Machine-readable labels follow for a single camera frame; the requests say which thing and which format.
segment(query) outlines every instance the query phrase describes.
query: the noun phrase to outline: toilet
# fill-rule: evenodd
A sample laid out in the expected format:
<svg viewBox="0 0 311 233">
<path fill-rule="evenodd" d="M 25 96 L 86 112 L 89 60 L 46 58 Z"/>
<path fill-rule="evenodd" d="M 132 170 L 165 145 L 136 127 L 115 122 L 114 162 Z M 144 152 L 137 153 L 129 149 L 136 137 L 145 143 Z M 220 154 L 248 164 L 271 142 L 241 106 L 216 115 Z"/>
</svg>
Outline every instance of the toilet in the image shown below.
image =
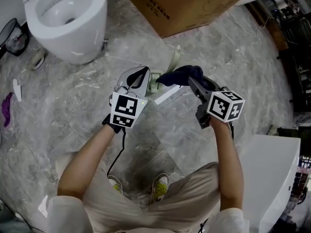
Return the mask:
<svg viewBox="0 0 311 233">
<path fill-rule="evenodd" d="M 28 28 L 65 62 L 82 65 L 102 50 L 107 0 L 23 0 Z"/>
</svg>

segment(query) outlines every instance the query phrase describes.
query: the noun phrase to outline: black cable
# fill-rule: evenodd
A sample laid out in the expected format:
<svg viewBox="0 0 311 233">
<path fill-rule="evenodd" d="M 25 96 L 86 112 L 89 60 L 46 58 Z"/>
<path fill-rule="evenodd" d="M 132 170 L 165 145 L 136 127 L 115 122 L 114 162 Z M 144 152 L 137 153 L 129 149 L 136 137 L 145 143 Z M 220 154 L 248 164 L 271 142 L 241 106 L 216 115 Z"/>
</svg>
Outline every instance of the black cable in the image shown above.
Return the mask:
<svg viewBox="0 0 311 233">
<path fill-rule="evenodd" d="M 125 135 L 126 135 L 126 132 L 125 132 L 125 128 L 122 128 L 123 130 L 123 139 L 122 139 L 122 149 L 121 151 L 119 152 L 118 156 L 115 158 L 115 160 L 113 161 L 112 165 L 110 166 L 108 172 L 107 172 L 107 176 L 109 175 L 109 172 L 111 170 L 111 168 L 113 167 L 113 165 L 115 164 L 115 162 L 117 161 L 117 159 L 120 157 L 120 155 L 122 154 L 123 150 L 124 150 L 124 142 L 125 142 Z"/>
<path fill-rule="evenodd" d="M 229 125 L 230 125 L 230 130 L 231 130 L 231 136 L 232 136 L 232 139 L 234 140 L 234 127 L 233 127 L 232 121 L 229 122 Z"/>
<path fill-rule="evenodd" d="M 40 230 L 40 229 L 38 229 L 38 228 L 36 228 L 36 227 L 34 227 L 34 226 L 31 226 L 31 225 L 29 225 L 29 226 L 30 226 L 30 228 L 32 228 L 32 229 L 35 229 L 35 230 L 40 231 L 40 232 L 42 232 L 42 233 L 45 233 L 44 231 L 42 231 L 42 230 Z"/>
<path fill-rule="evenodd" d="M 204 223 L 200 223 L 200 230 L 199 230 L 198 233 L 203 233 L 203 227 L 204 227 L 204 225 L 206 224 L 207 220 L 208 220 L 208 219 L 206 219 L 206 220 L 204 221 Z"/>
</svg>

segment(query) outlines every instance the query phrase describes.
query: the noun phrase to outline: marble floor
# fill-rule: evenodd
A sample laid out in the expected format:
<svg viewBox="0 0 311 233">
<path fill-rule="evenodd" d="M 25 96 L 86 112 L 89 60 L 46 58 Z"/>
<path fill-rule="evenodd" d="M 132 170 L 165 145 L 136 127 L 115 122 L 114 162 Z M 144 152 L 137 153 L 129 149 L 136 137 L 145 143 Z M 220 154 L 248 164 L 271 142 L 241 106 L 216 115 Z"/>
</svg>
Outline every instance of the marble floor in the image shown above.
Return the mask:
<svg viewBox="0 0 311 233">
<path fill-rule="evenodd" d="M 22 102 L 11 100 L 11 123 L 1 115 L 0 197 L 31 225 L 45 230 L 38 209 L 56 194 L 55 159 L 79 148 L 109 113 L 108 96 L 124 71 L 146 65 L 165 70 L 173 49 L 182 49 L 179 66 L 203 68 L 205 75 L 245 98 L 243 114 L 235 122 L 239 153 L 255 133 L 266 134 L 271 124 L 291 127 L 290 88 L 277 50 L 266 29 L 258 27 L 244 7 L 233 7 L 209 26 L 161 39 L 129 0 L 108 0 L 107 48 L 92 63 L 69 65 L 49 54 L 36 71 L 25 69 L 39 48 L 31 39 L 20 57 L 0 60 L 0 99 L 22 87 Z M 157 106 L 150 98 L 126 136 L 126 149 L 112 169 L 126 195 L 143 198 L 160 171 L 173 180 L 216 161 L 213 130 L 201 130 L 195 119 L 199 100 L 189 88 Z M 117 135 L 104 156 L 110 166 L 121 149 Z"/>
</svg>

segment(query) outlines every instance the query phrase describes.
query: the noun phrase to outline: forearm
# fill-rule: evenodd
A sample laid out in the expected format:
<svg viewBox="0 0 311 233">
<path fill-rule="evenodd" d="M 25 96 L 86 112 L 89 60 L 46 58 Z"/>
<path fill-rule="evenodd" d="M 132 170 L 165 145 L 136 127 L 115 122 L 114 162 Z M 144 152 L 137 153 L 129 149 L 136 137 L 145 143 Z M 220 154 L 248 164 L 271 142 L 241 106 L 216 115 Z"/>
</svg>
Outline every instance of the forearm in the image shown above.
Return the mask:
<svg viewBox="0 0 311 233">
<path fill-rule="evenodd" d="M 58 196 L 82 199 L 114 135 L 114 130 L 104 125 L 88 140 L 64 170 L 58 184 Z"/>
<path fill-rule="evenodd" d="M 221 210 L 242 208 L 244 179 L 238 153 L 234 147 L 227 124 L 213 124 L 219 159 L 219 188 L 221 194 Z"/>
</svg>

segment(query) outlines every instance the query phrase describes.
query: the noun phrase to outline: cable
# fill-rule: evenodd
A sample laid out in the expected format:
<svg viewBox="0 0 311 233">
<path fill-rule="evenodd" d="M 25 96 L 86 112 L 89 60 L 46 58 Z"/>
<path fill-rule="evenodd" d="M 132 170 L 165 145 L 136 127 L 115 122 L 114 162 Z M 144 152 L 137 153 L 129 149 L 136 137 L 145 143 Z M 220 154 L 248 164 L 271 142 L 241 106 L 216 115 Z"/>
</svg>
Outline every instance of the cable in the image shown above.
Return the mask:
<svg viewBox="0 0 311 233">
<path fill-rule="evenodd" d="M 122 128 L 123 130 L 123 138 L 122 138 L 122 149 L 119 152 L 118 156 L 115 158 L 115 160 L 113 161 L 113 163 L 111 164 L 108 172 L 107 172 L 107 176 L 109 175 L 109 172 L 111 170 L 111 168 L 113 167 L 113 165 L 115 164 L 115 162 L 117 161 L 117 159 L 120 157 L 120 155 L 122 154 L 123 150 L 124 150 L 124 142 L 125 142 L 125 136 L 126 136 L 126 132 L 125 132 L 125 128 Z"/>
<path fill-rule="evenodd" d="M 230 130 L 231 130 L 232 139 L 234 140 L 234 127 L 233 127 L 232 121 L 229 122 L 229 126 L 230 126 Z"/>
<path fill-rule="evenodd" d="M 34 227 L 34 226 L 31 226 L 31 225 L 30 225 L 30 228 L 35 229 L 35 230 L 37 230 L 37 231 L 40 231 L 40 232 L 42 232 L 42 233 L 45 233 L 45 231 L 42 231 L 42 230 L 40 230 L 40 229 L 38 229 L 38 228 L 36 228 L 36 227 Z"/>
<path fill-rule="evenodd" d="M 232 17 L 232 19 L 235 21 L 235 23 L 238 24 L 238 25 L 241 27 L 241 29 L 243 29 L 246 33 L 248 33 L 250 36 L 252 36 L 250 32 L 246 31 L 246 30 L 242 27 L 242 25 L 239 24 L 239 23 L 236 21 L 236 19 L 233 17 L 233 15 L 232 15 L 230 12 L 228 12 L 228 13 L 229 13 L 229 15 Z"/>
<path fill-rule="evenodd" d="M 284 39 L 285 39 L 285 40 L 287 40 L 287 41 L 288 41 L 288 42 L 290 42 L 290 43 L 293 43 L 293 44 L 299 45 L 298 43 L 292 42 L 292 41 L 290 41 L 289 39 L 287 39 L 287 38 L 285 37 L 285 35 L 284 35 L 284 33 L 283 33 L 283 31 L 282 31 L 282 30 L 281 30 L 281 33 L 282 33 L 282 35 L 283 35 L 283 37 L 284 37 Z"/>
<path fill-rule="evenodd" d="M 208 219 L 206 219 L 206 220 L 204 221 L 204 223 L 200 223 L 200 230 L 199 230 L 198 233 L 203 233 L 203 227 L 204 227 L 204 225 L 206 224 L 207 220 L 208 220 Z"/>
<path fill-rule="evenodd" d="M 259 26 L 261 29 L 264 29 L 264 28 L 267 26 L 267 22 L 268 22 L 269 18 L 270 18 L 270 17 L 267 17 L 267 20 L 266 20 L 266 22 L 265 22 L 265 24 L 264 24 L 263 27 Z"/>
</svg>

